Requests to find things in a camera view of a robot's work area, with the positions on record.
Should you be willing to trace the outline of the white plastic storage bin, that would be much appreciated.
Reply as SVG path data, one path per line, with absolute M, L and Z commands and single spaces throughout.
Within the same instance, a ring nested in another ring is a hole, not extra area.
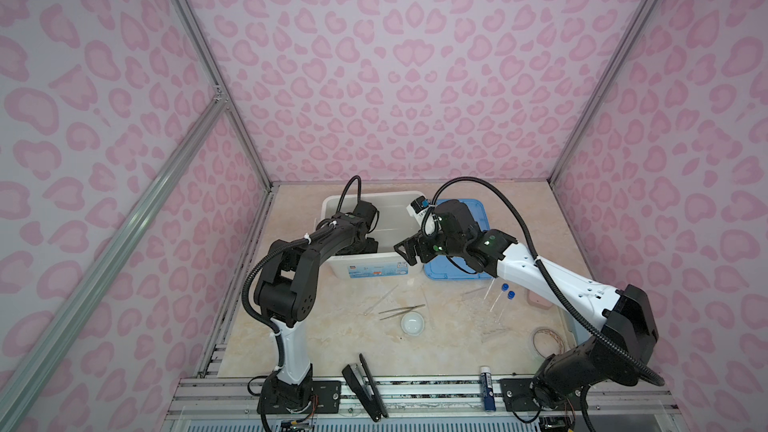
M 363 201 L 372 203 L 379 212 L 379 220 L 370 234 L 377 241 L 376 253 L 336 255 L 329 258 L 328 265 L 340 279 L 383 278 L 419 274 L 423 264 L 417 261 L 410 265 L 395 250 L 394 246 L 414 235 L 419 226 L 406 208 L 423 193 L 417 190 L 363 193 Z

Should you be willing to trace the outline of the glass stirring rod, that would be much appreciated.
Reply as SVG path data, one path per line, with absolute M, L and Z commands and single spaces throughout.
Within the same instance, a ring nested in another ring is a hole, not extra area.
M 390 295 L 391 295 L 391 294 L 392 294 L 392 293 L 393 293 L 395 290 L 397 290 L 397 288 L 398 288 L 398 287 L 399 287 L 399 285 L 395 285 L 395 286 L 394 286 L 394 287 L 392 287 L 392 288 L 391 288 L 389 291 L 387 291 L 386 293 L 384 293 L 384 294 L 383 294 L 383 295 L 382 295 L 380 298 L 378 298 L 378 299 L 377 299 L 377 300 L 376 300 L 376 301 L 375 301 L 375 302 L 374 302 L 374 303 L 373 303 L 371 306 L 369 306 L 369 307 L 368 307 L 368 308 L 367 308 L 367 309 L 364 311 L 363 315 L 364 315 L 364 316 L 368 316 L 368 315 L 370 315 L 370 314 L 371 314 L 371 313 L 372 313 L 372 312 L 373 312 L 373 311 L 376 309 L 376 307 L 377 307 L 379 304 L 381 304 L 383 301 L 385 301 L 385 300 L 386 300 L 386 299 L 387 299 L 387 298 L 388 298 L 388 297 L 389 297 L 389 296 L 390 296 Z

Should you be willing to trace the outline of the metal tweezers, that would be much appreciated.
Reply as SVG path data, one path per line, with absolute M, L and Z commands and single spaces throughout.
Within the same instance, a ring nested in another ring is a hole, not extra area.
M 381 311 L 380 315 L 382 315 L 382 320 L 387 320 L 390 318 L 399 317 L 399 316 L 408 314 L 410 312 L 414 312 L 422 307 L 424 307 L 424 304 L 418 304 L 418 305 L 407 306 L 407 307 L 399 307 L 395 309 Z

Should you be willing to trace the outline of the small white round dish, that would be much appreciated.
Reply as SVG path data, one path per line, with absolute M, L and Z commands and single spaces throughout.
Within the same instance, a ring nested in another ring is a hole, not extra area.
M 419 312 L 411 311 L 403 315 L 400 325 L 406 335 L 416 337 L 424 332 L 426 321 Z

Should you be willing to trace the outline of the clear acrylic test tube rack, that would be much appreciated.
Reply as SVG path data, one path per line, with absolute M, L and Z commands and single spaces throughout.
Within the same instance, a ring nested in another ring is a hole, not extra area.
M 497 324 L 495 322 L 498 313 L 495 311 L 489 313 L 488 308 L 490 306 L 488 297 L 484 301 L 479 302 L 464 302 L 464 305 L 468 308 L 470 319 L 474 324 L 475 329 L 479 333 L 479 338 L 482 343 L 488 343 L 500 338 L 503 334 L 511 331 L 508 325 L 502 323 Z

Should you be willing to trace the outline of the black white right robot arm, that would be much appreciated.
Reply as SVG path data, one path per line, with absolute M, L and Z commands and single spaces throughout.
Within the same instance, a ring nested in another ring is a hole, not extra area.
M 395 250 L 409 264 L 458 258 L 472 272 L 514 283 L 560 306 L 589 333 L 583 343 L 546 357 L 525 385 L 513 389 L 511 410 L 554 410 L 606 381 L 627 387 L 664 385 L 649 366 L 659 335 L 645 291 L 602 284 L 545 259 L 525 241 L 482 228 L 459 200 L 433 205 L 419 197 L 406 211 L 420 229 Z

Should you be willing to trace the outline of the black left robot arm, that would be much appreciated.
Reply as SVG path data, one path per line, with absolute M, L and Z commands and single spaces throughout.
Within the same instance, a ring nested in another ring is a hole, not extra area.
M 317 299 L 320 267 L 345 248 L 365 246 L 378 216 L 373 204 L 360 201 L 351 212 L 336 212 L 299 239 L 273 242 L 248 272 L 240 302 L 248 316 L 270 329 L 278 354 L 259 392 L 261 416 L 312 410 L 305 320 Z

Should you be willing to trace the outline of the blue plastic bin lid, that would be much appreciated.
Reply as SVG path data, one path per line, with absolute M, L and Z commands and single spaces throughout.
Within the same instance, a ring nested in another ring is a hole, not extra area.
M 497 277 L 496 263 L 484 247 L 488 240 L 468 205 L 457 199 L 443 201 L 430 210 L 426 223 L 433 230 L 422 238 L 422 261 L 445 257 L 457 271 L 472 277 Z

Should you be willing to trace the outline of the pink case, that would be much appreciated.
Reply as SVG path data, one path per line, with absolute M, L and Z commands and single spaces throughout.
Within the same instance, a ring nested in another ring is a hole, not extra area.
M 526 293 L 526 300 L 529 306 L 541 309 L 541 310 L 550 310 L 554 307 L 554 304 L 550 302 L 549 300 L 545 299 L 544 297 L 540 296 L 539 294 L 528 290 Z

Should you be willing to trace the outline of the black stapler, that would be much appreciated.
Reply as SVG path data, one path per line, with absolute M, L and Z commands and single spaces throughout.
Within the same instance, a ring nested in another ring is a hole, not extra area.
M 378 382 L 362 353 L 358 355 L 357 362 L 347 364 L 342 369 L 342 377 L 373 422 L 380 422 L 389 417 L 382 394 L 378 389 Z

